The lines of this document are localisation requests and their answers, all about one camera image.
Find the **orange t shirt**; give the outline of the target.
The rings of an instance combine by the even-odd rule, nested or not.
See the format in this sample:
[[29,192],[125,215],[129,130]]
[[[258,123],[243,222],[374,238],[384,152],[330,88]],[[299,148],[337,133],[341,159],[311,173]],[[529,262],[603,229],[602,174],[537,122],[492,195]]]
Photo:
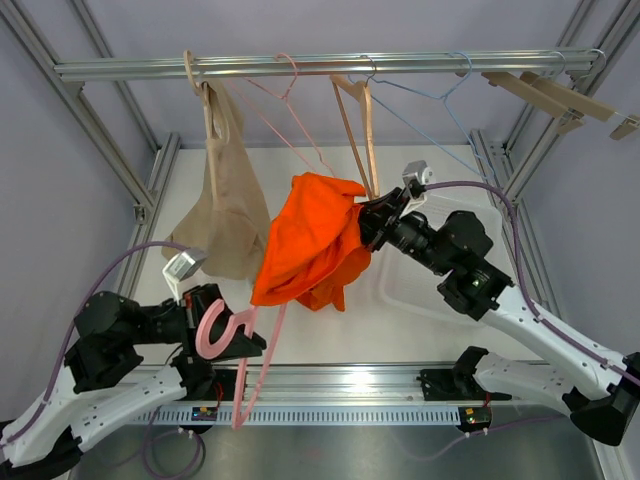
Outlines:
[[311,311],[346,310],[345,287],[369,267],[361,241],[357,202],[361,184],[315,173],[292,179],[272,221],[262,267],[251,297],[255,306],[297,301]]

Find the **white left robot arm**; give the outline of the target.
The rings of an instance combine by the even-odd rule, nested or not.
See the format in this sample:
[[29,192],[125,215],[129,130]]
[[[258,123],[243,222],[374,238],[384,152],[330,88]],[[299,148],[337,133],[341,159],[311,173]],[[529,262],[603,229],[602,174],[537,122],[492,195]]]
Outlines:
[[[233,313],[215,284],[152,306],[108,291],[92,295],[74,319],[79,337],[64,353],[53,389],[1,425],[2,478],[54,479],[139,415],[172,401],[205,398],[214,387],[213,363],[259,357],[266,349],[249,318]],[[118,391],[144,359],[135,350],[139,344],[178,344],[182,350]]]

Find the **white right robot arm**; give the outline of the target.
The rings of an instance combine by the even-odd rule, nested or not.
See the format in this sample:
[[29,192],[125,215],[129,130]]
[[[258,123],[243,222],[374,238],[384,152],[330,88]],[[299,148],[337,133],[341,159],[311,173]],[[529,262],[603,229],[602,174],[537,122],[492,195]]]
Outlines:
[[609,446],[622,443],[639,406],[639,355],[603,347],[531,300],[486,256],[493,247],[472,211],[455,210],[433,228],[409,211],[409,189],[363,203],[358,221],[370,251],[391,245],[442,277],[437,291],[457,313],[518,341],[547,362],[536,367],[485,348],[469,347],[452,370],[464,397],[485,391],[545,405],[582,433]]

